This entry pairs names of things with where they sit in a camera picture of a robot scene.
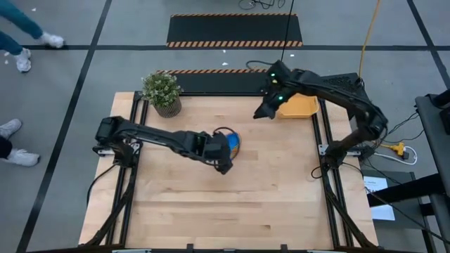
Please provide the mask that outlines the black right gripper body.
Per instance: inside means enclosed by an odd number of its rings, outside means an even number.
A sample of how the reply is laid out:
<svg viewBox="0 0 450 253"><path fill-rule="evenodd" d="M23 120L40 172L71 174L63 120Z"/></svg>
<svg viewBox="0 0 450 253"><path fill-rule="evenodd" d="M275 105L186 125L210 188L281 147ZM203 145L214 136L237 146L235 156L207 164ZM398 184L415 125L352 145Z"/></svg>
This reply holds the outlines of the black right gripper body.
<svg viewBox="0 0 450 253"><path fill-rule="evenodd" d="M279 106L280 99L278 94L266 94L263 97L261 109L275 112Z"/></svg>

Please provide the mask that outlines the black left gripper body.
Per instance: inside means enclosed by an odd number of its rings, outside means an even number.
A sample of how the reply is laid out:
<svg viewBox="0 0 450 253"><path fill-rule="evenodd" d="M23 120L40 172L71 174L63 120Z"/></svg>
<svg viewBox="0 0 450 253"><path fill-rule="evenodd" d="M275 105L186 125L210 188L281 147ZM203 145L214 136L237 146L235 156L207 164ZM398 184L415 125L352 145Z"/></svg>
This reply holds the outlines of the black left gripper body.
<svg viewBox="0 0 450 253"><path fill-rule="evenodd" d="M228 140L222 132L198 137L197 145L197 153L204 162L214 165L231 164L231 150Z"/></svg>

